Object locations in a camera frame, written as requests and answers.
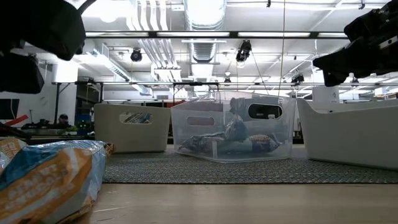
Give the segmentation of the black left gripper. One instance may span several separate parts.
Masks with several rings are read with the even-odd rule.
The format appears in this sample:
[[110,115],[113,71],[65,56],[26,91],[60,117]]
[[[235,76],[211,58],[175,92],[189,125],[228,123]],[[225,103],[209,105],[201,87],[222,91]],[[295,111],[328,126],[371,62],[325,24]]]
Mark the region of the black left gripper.
[[1,56],[1,92],[38,94],[44,83],[34,57],[14,53]]

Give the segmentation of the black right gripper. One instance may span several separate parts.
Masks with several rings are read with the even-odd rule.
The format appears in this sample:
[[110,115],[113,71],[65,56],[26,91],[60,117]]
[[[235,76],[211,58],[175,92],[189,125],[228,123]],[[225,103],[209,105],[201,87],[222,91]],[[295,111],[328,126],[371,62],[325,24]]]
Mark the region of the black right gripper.
[[350,74],[365,78],[397,71],[397,0],[357,17],[343,32],[349,44],[313,60],[325,86],[337,86]]

